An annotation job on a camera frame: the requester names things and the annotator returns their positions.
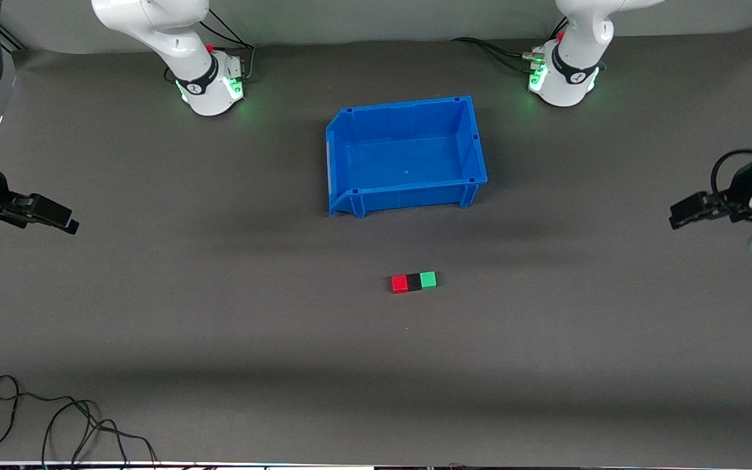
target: blue plastic bin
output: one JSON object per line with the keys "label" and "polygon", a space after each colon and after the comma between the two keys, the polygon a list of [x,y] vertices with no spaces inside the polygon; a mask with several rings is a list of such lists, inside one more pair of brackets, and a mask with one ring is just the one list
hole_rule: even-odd
{"label": "blue plastic bin", "polygon": [[460,203],[486,183],[472,98],[346,108],[326,126],[329,214]]}

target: cable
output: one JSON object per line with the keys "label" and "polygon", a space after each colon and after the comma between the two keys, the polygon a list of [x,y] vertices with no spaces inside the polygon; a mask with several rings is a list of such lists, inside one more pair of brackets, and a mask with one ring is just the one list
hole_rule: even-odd
{"label": "cable", "polygon": [[210,11],[211,11],[211,14],[214,15],[214,18],[217,18],[217,21],[219,21],[220,24],[222,24],[222,26],[224,26],[225,29],[228,30],[228,33],[232,33],[232,35],[234,35],[234,37],[236,38],[236,40],[238,40],[240,42],[240,44],[243,44],[243,45],[245,45],[245,47],[248,47],[248,48],[252,48],[252,49],[254,48],[253,45],[248,44],[248,42],[243,41],[242,38],[240,38],[240,36],[238,36],[237,33],[234,33],[234,30],[231,29],[230,27],[228,27],[228,25],[225,24],[224,21],[222,21],[222,18],[220,18],[219,15],[217,15],[217,13],[215,13],[213,10],[210,10]]}
{"label": "cable", "polygon": [[499,53],[501,55],[505,55],[507,57],[513,57],[514,59],[520,59],[522,57],[519,53],[510,52],[508,50],[505,50],[504,48],[499,48],[498,46],[492,44],[491,42],[486,42],[483,39],[477,39],[477,38],[454,38],[452,41],[458,41],[458,42],[471,42],[471,44],[477,44],[481,48],[488,48],[489,50],[493,50],[496,53]]}
{"label": "cable", "polygon": [[8,35],[8,40],[10,42],[13,42],[13,44],[15,44],[19,50],[27,49],[27,46],[25,46],[24,42],[17,39],[16,36],[13,35],[13,33],[11,33],[6,27],[2,26],[1,24],[0,24],[0,33],[4,33],[4,35]]}
{"label": "cable", "polygon": [[164,77],[165,82],[169,84],[176,82],[176,75],[173,75],[173,80],[170,80],[167,78],[167,72],[170,72],[170,67],[164,67],[164,74],[162,74],[162,76]]}
{"label": "cable", "polygon": [[45,402],[67,400],[69,401],[69,403],[66,403],[59,410],[57,410],[56,413],[54,413],[54,416],[51,418],[51,421],[48,423],[47,428],[45,428],[45,436],[44,438],[42,438],[42,453],[41,453],[43,468],[45,468],[45,452],[48,447],[48,443],[50,442],[51,430],[52,428],[54,428],[54,422],[56,422],[57,418],[60,416],[60,414],[63,413],[63,411],[68,410],[68,408],[74,407],[75,409],[77,409],[77,411],[80,412],[80,414],[82,414],[86,418],[86,428],[84,429],[84,434],[80,440],[80,444],[78,444],[77,446],[77,450],[75,450],[74,454],[72,455],[72,459],[71,459],[72,465],[74,465],[75,461],[77,461],[77,458],[80,457],[80,453],[83,452],[84,447],[86,447],[86,444],[90,440],[90,438],[92,438],[92,435],[96,435],[96,433],[101,433],[101,432],[108,432],[116,436],[117,448],[120,451],[121,457],[123,458],[123,464],[125,464],[125,466],[129,464],[129,459],[126,455],[125,449],[123,449],[123,443],[120,439],[122,437],[143,441],[144,444],[146,444],[147,446],[147,451],[149,452],[150,461],[152,461],[153,468],[155,469],[155,461],[158,460],[158,457],[155,455],[155,449],[149,443],[149,441],[146,438],[141,437],[140,435],[128,434],[127,432],[119,431],[117,424],[113,420],[96,419],[89,405],[92,405],[95,408],[97,408],[98,405],[91,399],[74,399],[72,398],[72,396],[68,396],[68,395],[57,396],[56,398],[45,398],[45,396],[36,395],[34,393],[22,392],[19,389],[19,382],[12,375],[0,375],[0,386],[4,380],[8,380],[13,384],[14,392],[12,396],[2,396],[2,394],[0,393],[0,401],[13,401],[13,406],[11,408],[10,422],[8,423],[8,429],[5,430],[4,434],[2,434],[2,437],[0,437],[0,444],[8,437],[8,435],[10,435],[10,432],[13,429],[13,423],[15,423],[16,421],[16,411],[19,406],[19,399],[22,398],[23,396],[29,396],[30,398],[33,398],[34,400],[45,401]]}
{"label": "cable", "polygon": [[721,165],[728,160],[728,158],[733,157],[734,155],[752,155],[752,149],[735,149],[734,151],[729,151],[722,155],[718,161],[716,161],[715,164],[713,164],[713,170],[710,172],[710,187],[713,190],[713,197],[718,200],[718,202],[722,205],[722,207],[725,209],[725,211],[728,214],[733,214],[733,209],[728,205],[727,202],[725,202],[725,199],[723,198],[721,191],[719,191],[719,169],[721,169]]}
{"label": "cable", "polygon": [[248,78],[251,78],[251,74],[254,73],[254,54],[256,52],[256,48],[251,48],[251,59],[248,61],[248,73],[245,74],[245,77],[243,77],[242,80],[248,80]]}
{"label": "cable", "polygon": [[570,21],[567,20],[567,17],[562,18],[558,24],[556,24],[555,29],[553,29],[553,32],[550,33],[550,39],[555,39],[556,35],[561,31],[562,27],[566,27],[568,24],[570,24]]}
{"label": "cable", "polygon": [[202,26],[202,27],[203,27],[204,29],[207,29],[208,31],[210,31],[210,32],[214,33],[214,35],[217,35],[217,36],[219,36],[220,38],[222,38],[222,39],[225,39],[226,41],[231,41],[231,42],[233,42],[234,44],[239,44],[239,45],[241,45],[241,46],[242,46],[243,48],[247,48],[247,49],[248,49],[248,48],[254,48],[254,46],[252,46],[252,45],[248,45],[248,44],[246,44],[245,42],[242,42],[242,41],[236,41],[236,40],[234,40],[234,39],[231,39],[231,38],[229,38],[228,36],[223,36],[223,35],[221,35],[221,34],[220,34],[220,33],[218,33],[217,31],[214,31],[213,29],[211,29],[211,27],[210,27],[210,26],[208,26],[207,24],[204,24],[204,23],[199,23],[199,24],[200,24],[200,25],[201,25],[201,26]]}
{"label": "cable", "polygon": [[511,63],[506,62],[503,59],[503,57],[498,56],[498,54],[496,54],[496,53],[502,54],[505,57],[512,57],[513,59],[520,59],[522,57],[521,54],[517,54],[517,53],[514,53],[514,52],[510,52],[508,50],[504,50],[503,48],[499,48],[498,46],[496,46],[494,44],[490,44],[489,42],[486,42],[486,41],[483,41],[483,40],[480,40],[480,39],[475,39],[475,38],[455,38],[455,39],[452,39],[452,41],[457,41],[457,42],[471,42],[471,44],[475,44],[478,47],[480,47],[481,50],[486,51],[486,53],[489,54],[489,55],[491,55],[493,57],[493,59],[497,60],[499,63],[502,63],[502,65],[504,65],[505,67],[507,67],[511,71],[522,72],[523,74],[531,74],[532,73],[528,69],[523,69],[523,68],[519,68],[519,67],[516,67],[514,65],[511,65]]}
{"label": "cable", "polygon": [[16,44],[16,42],[13,41],[13,39],[10,39],[8,35],[5,34],[3,30],[0,30],[0,37],[4,38],[6,41],[8,41],[15,50],[22,50],[21,47],[19,47],[19,44]]}

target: gray mat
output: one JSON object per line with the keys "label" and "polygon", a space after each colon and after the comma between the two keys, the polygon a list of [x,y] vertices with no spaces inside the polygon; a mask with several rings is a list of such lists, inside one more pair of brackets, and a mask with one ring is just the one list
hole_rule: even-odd
{"label": "gray mat", "polygon": [[[0,169],[83,225],[0,223],[0,373],[165,460],[752,467],[752,226],[667,220],[752,147],[752,30],[605,60],[562,110],[470,44],[262,48],[207,119],[155,54],[22,57]],[[326,216],[340,108],[450,95],[486,152],[472,208]],[[26,402],[0,459],[38,458],[53,410]]]}

